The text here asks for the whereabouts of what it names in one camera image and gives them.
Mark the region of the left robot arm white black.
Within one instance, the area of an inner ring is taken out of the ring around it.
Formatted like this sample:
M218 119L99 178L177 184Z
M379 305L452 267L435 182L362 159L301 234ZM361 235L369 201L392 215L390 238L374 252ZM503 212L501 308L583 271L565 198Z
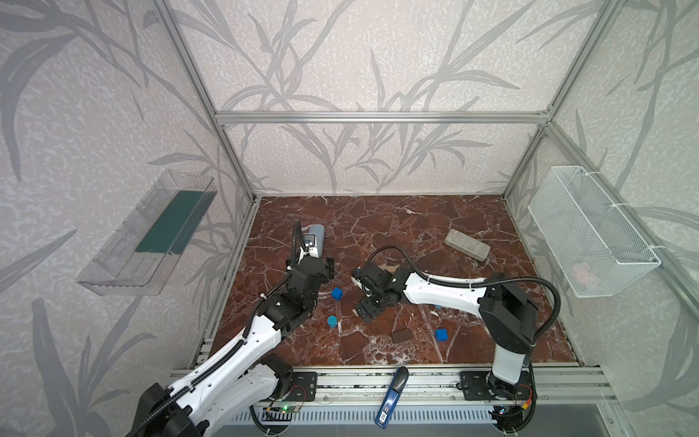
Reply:
M291 389L291 366L272 354L311 318L334 260L307 256L254 307L244 328L197 369L140 396L129 435L212 436L257 402Z

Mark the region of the dark brown wood block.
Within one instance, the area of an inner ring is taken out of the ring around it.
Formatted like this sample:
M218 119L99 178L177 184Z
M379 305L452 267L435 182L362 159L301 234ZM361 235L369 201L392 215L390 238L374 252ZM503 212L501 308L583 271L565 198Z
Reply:
M398 331L394 331L391 334L391 340L393 343L402 343L402 342L407 342L408 340L411 340L412 334L410 329L402 329Z

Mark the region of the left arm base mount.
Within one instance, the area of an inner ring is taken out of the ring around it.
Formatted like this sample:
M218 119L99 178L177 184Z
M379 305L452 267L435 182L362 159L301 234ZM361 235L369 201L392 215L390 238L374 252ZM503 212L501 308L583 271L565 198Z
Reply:
M315 371L293 371L284 376L268 401L313 402L318 388L318 373Z

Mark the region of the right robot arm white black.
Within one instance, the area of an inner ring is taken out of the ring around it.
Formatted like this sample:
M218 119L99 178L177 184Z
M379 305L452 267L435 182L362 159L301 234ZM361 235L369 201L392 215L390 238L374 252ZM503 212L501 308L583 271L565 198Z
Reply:
M351 278L365 294L354 312L367 323L399 304L440 306L480 317L496 344L491 378L509 386L519 382L533 347L555 324L561 307L555 303L548 319L537 324L539 309L519 284L532 282L556 293L551 282L538 277L457 279L413 268L390 272L368 261Z

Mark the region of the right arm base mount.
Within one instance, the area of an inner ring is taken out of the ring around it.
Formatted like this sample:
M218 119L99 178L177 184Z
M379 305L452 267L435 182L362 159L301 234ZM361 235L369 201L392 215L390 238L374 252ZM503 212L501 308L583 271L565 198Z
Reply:
M519 382L503 382L490 371L462 371L459 373L457 389L466 401L482 402L525 402L530 398L532 376L522 371Z

